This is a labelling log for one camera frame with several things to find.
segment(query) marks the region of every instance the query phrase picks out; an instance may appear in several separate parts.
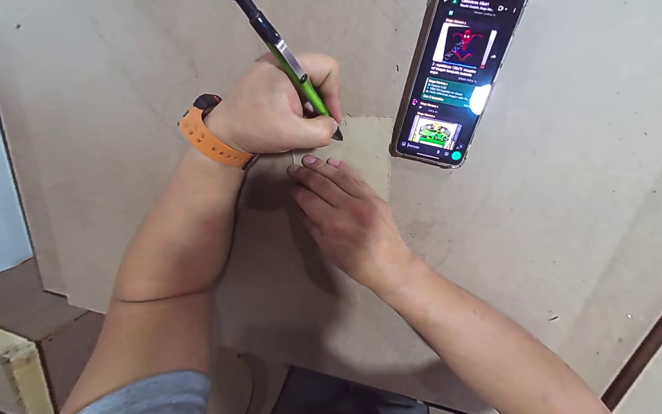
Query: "workbench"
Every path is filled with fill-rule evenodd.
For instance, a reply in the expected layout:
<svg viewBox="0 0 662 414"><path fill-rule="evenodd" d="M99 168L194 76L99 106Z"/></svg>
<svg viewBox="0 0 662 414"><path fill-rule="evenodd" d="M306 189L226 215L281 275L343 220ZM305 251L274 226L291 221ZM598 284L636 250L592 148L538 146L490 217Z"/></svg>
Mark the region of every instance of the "workbench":
<svg viewBox="0 0 662 414"><path fill-rule="evenodd" d="M340 61L345 113L396 116L425 0L259 3L296 52ZM598 393L662 313L661 27L655 2L531 0L464 167L391 161L409 246ZM177 119L264 52L229 0L0 0L0 114L47 289L105 310L185 148ZM319 276L285 203L247 198L222 343L489 410L370 291Z"/></svg>

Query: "pen tip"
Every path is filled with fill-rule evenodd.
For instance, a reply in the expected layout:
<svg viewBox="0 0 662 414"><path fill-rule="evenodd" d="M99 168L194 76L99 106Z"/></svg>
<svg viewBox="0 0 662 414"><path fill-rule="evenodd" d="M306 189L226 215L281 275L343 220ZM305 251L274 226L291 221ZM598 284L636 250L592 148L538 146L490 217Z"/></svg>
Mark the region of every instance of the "pen tip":
<svg viewBox="0 0 662 414"><path fill-rule="evenodd" d="M338 127L338 128L336 129L336 132L333 134L333 138L334 138L336 141L343 141L343 140L344 140L344 134L341 133L341 127Z"/></svg>

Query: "chat message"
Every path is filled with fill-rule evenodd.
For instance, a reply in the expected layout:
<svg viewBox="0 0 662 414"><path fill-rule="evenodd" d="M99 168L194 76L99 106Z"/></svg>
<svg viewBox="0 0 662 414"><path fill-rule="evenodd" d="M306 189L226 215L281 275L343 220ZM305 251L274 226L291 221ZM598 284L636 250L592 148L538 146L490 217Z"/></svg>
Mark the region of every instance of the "chat message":
<svg viewBox="0 0 662 414"><path fill-rule="evenodd" d="M465 85L450 80L429 77L423 89L423 99L453 105L460 108L469 107L469 98L474 92L473 85Z"/></svg>

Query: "hand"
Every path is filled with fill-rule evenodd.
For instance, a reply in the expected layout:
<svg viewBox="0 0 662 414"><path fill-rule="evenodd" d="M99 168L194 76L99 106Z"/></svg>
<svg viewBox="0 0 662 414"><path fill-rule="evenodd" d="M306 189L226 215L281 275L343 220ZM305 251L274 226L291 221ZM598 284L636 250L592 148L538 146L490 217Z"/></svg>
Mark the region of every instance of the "hand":
<svg viewBox="0 0 662 414"><path fill-rule="evenodd" d="M338 63L323 54L303 54L298 61L333 118L303 118L303 103L295 86L268 53L206 119L208 129L227 145L247 153L284 153L330 144L341 121Z"/></svg>
<svg viewBox="0 0 662 414"><path fill-rule="evenodd" d="M301 184L293 197L323 254L379 296L402 286L414 256L387 202L344 162L306 155L303 165L288 168Z"/></svg>

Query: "watch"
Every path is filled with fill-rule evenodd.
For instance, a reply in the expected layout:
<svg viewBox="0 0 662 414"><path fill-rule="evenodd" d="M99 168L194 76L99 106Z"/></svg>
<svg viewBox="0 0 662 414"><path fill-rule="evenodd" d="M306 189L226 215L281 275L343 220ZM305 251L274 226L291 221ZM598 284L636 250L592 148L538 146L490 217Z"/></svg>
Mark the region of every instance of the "watch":
<svg viewBox="0 0 662 414"><path fill-rule="evenodd" d="M226 145L208 130L204 121L208 114L221 103L218 95L203 94L196 99L183 118L178 122L180 132L201 154L225 165L247 169L257 160L258 154L244 153Z"/></svg>

